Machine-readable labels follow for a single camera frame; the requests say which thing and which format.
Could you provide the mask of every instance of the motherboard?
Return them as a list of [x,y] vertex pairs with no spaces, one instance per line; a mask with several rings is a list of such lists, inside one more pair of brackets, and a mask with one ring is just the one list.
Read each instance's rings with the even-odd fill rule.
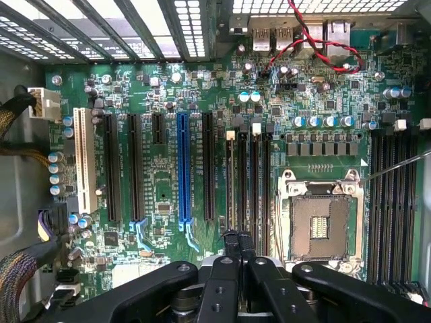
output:
[[[80,271],[83,298],[176,260],[199,266],[224,253],[228,230],[251,232],[257,254],[287,269],[313,260],[377,282],[382,263],[408,258],[394,275],[416,280],[421,163],[400,173],[409,213],[388,219],[389,233],[376,205],[401,202],[376,200],[391,187],[362,180],[420,149],[420,138],[415,150],[397,146],[410,147],[400,134],[424,116],[426,52],[376,56],[372,35],[352,32],[366,63],[354,75],[288,54],[268,72],[271,57],[247,39],[213,63],[47,67],[47,88],[61,95],[51,193],[67,203],[67,266]],[[395,220],[408,229],[394,247],[384,237]],[[378,244],[398,260],[382,260]]]

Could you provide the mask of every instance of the cable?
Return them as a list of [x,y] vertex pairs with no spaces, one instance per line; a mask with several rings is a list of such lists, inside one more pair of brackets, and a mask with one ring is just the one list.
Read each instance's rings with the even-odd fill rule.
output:
[[424,159],[426,156],[429,156],[429,155],[431,155],[431,150],[427,150],[427,151],[421,153],[420,155],[417,155],[415,157],[406,159],[405,161],[402,161],[402,162],[400,162],[398,164],[395,164],[394,166],[391,166],[391,167],[387,168],[386,170],[382,170],[381,172],[377,172],[377,173],[375,173],[373,175],[370,175],[369,177],[366,177],[366,178],[362,179],[360,182],[361,183],[365,183],[365,182],[367,182],[369,180],[373,180],[376,177],[382,176],[383,174],[386,174],[388,172],[392,172],[393,170],[396,170],[396,169],[398,169],[400,167],[403,167],[403,166],[406,166],[408,164],[417,162],[418,160]]
[[[359,55],[358,51],[350,46],[344,45],[344,44],[340,44],[338,42],[329,42],[326,40],[315,40],[313,37],[311,37],[310,35],[310,31],[307,27],[307,25],[304,23],[304,19],[302,17],[302,14],[299,12],[298,8],[296,8],[296,6],[294,5],[293,0],[288,0],[288,3],[290,5],[290,7],[294,10],[294,14],[296,19],[298,20],[299,24],[302,26],[302,33],[306,36],[306,41],[310,44],[310,46],[313,48],[314,53],[316,54],[316,56],[318,56],[318,58],[320,58],[320,60],[326,64],[327,66],[329,66],[330,68],[332,68],[336,73],[338,74],[343,74],[343,73],[349,73],[349,74],[355,74],[358,73],[362,70],[362,67],[364,66],[364,61],[362,60],[362,57]],[[303,43],[305,40],[297,40],[289,45],[287,45],[287,47],[285,47],[276,57],[273,57],[268,65],[266,66],[266,68],[264,69],[264,71],[267,71],[268,68],[270,68],[272,66],[272,64],[274,63],[274,61],[276,59],[278,59],[279,57],[281,57],[286,51],[287,49],[291,48],[291,47],[295,47],[301,43]],[[319,44],[326,44],[327,46],[336,46],[336,47],[342,47],[343,49],[346,49],[350,52],[353,53],[354,56],[356,56],[356,58],[358,59],[358,66],[354,69],[354,70],[349,70],[346,69],[344,67],[337,67],[337,65],[334,65],[333,63],[331,63],[331,61],[329,60],[328,57],[326,57],[325,55],[322,55],[319,51],[319,49],[316,47],[316,43]]]

